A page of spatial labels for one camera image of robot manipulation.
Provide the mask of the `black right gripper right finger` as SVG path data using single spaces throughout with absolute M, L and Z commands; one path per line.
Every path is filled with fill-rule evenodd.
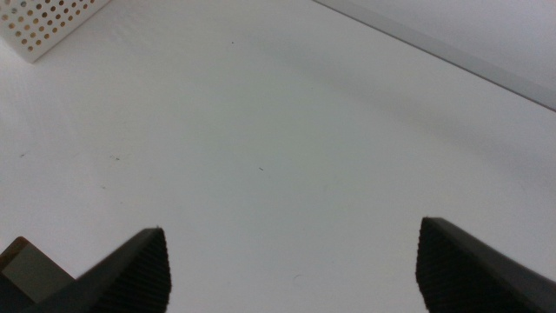
M 555 313 L 555 282 L 440 217 L 420 224 L 416 282 L 430 312 Z

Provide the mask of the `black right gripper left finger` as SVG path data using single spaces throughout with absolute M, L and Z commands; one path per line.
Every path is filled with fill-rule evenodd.
M 139 231 L 73 283 L 24 313 L 165 313 L 171 274 L 164 230 Z

